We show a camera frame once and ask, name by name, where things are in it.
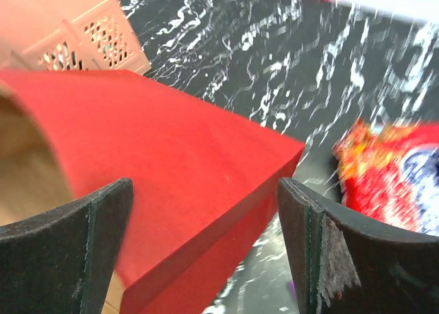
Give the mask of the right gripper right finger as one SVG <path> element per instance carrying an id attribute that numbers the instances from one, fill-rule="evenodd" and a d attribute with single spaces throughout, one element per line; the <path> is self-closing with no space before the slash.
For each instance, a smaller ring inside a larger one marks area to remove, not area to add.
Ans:
<path id="1" fill-rule="evenodd" d="M 301 313 L 437 313 L 438 238 L 396 228 L 291 178 L 278 214 Z"/>

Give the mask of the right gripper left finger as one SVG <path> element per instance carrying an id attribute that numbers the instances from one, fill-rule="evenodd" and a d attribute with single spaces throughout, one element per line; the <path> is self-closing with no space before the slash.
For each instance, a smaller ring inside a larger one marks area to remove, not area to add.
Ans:
<path id="1" fill-rule="evenodd" d="M 1 227 L 1 312 L 101 313 L 133 197 L 122 178 Z"/>

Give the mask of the red candy bag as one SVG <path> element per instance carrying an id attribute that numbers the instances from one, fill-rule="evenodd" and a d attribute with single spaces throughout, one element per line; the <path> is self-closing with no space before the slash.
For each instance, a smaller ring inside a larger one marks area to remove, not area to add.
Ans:
<path id="1" fill-rule="evenodd" d="M 438 124 L 357 120 L 333 146 L 343 205 L 398 228 L 438 235 Z"/>

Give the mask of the red paper bag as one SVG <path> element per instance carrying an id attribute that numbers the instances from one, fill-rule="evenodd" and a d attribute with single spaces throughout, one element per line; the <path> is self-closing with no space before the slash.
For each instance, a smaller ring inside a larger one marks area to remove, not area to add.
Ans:
<path id="1" fill-rule="evenodd" d="M 101 313 L 201 313 L 304 147 L 129 71 L 2 71 L 1 227 L 129 178 Z"/>

